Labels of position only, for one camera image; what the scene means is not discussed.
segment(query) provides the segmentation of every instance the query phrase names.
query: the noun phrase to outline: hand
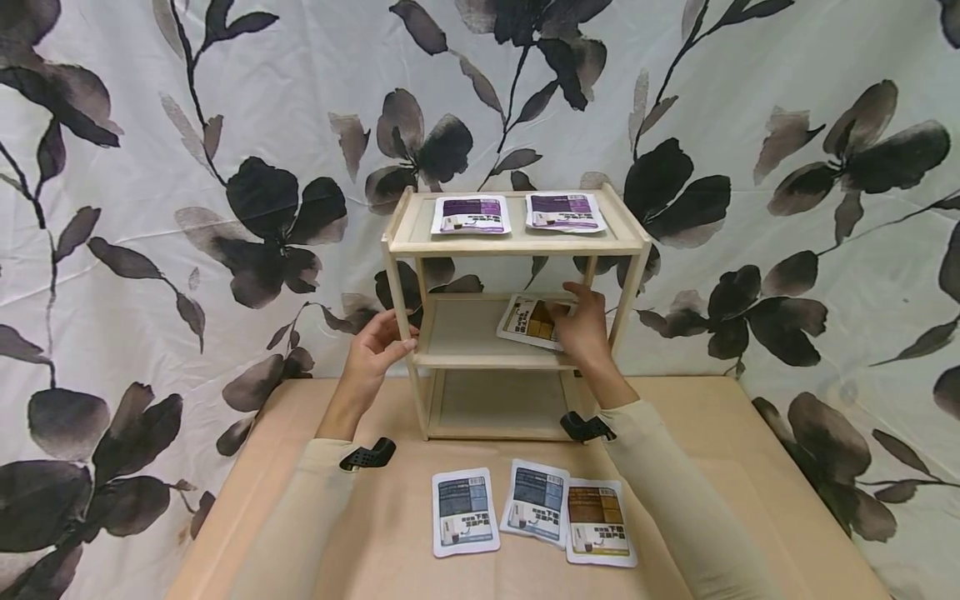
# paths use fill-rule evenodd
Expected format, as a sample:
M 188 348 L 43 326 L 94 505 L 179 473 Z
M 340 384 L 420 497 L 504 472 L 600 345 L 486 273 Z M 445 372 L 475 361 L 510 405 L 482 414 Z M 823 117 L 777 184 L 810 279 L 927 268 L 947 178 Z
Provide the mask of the hand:
M 607 338 L 607 301 L 603 294 L 586 285 L 568 281 L 567 292 L 577 297 L 573 315 L 569 307 L 551 302 L 547 305 L 557 325 L 560 344 L 580 371 L 606 368 L 613 364 L 610 342 Z
M 411 339 L 400 341 L 395 310 L 382 312 L 353 338 L 347 364 L 333 393 L 318 438 L 352 440 L 360 418 L 373 405 L 387 370 L 417 347 L 420 331 L 410 325 Z

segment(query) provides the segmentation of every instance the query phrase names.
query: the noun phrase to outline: packet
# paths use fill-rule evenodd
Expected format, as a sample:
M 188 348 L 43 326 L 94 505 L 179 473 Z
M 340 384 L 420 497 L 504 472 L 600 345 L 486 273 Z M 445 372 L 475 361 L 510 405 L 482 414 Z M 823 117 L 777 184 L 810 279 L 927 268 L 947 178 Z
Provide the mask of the packet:
M 599 233 L 607 228 L 593 194 L 527 194 L 527 227 L 566 233 Z
M 619 481 L 570 479 L 567 512 L 570 532 L 566 561 L 574 564 L 636 566 L 636 550 L 627 536 Z
M 566 493 L 570 473 L 514 458 L 510 494 L 500 531 L 566 546 Z
M 503 196 L 457 196 L 434 203 L 434 234 L 510 233 L 510 213 Z
M 575 306 L 572 302 L 552 300 L 559 304 Z M 514 294 L 507 305 L 507 312 L 500 319 L 496 337 L 529 344 L 538 348 L 563 351 L 557 337 L 553 317 L 547 310 L 547 300 Z
M 493 552 L 500 548 L 489 469 L 437 473 L 431 488 L 435 557 Z

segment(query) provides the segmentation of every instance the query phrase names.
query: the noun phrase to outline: floral fabric backdrop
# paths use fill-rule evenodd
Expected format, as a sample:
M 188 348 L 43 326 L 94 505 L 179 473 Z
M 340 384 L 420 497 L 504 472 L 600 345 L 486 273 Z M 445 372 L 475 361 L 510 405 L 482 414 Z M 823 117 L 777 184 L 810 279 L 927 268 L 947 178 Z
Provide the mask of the floral fabric backdrop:
M 390 307 L 405 186 L 604 181 L 657 240 L 624 372 L 739 378 L 892 595 L 958 597 L 958 48 L 954 0 L 8 0 L 0 599 L 162 596 Z

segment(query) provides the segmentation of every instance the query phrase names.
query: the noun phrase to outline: beige sleeve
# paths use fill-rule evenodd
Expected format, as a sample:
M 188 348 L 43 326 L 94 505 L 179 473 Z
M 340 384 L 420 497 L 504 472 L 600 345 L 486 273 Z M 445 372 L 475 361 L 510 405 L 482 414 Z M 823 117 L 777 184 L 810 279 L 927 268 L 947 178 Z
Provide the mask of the beige sleeve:
M 357 444 L 313 440 L 233 583 L 232 600 L 312 598 L 330 530 L 347 506 L 355 472 L 344 460 Z
M 657 523 L 696 600 L 781 600 L 759 549 L 642 400 L 601 411 L 617 470 Z

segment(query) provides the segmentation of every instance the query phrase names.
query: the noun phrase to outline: shelf board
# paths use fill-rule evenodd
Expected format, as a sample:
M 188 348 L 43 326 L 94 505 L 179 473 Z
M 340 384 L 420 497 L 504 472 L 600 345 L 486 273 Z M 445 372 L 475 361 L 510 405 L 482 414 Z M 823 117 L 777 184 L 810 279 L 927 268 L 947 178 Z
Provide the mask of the shelf board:
M 510 294 L 427 296 L 414 363 L 429 369 L 575 369 L 572 360 L 561 352 L 496 337 L 510 297 Z
M 560 417 L 581 410 L 572 372 L 440 370 L 430 384 L 429 438 L 570 442 Z
M 608 228 L 600 233 L 577 235 L 557 231 L 528 229 L 526 192 L 484 192 L 505 196 L 510 225 L 505 235 L 433 235 L 434 206 L 437 198 L 470 196 L 476 193 L 411 193 L 401 200 L 399 214 L 387 230 L 385 239 L 395 256 L 463 255 L 551 255 L 551 254 L 639 254 L 651 243 L 649 234 L 609 185 L 599 190 L 568 190 L 541 193 L 589 193 L 596 196 Z

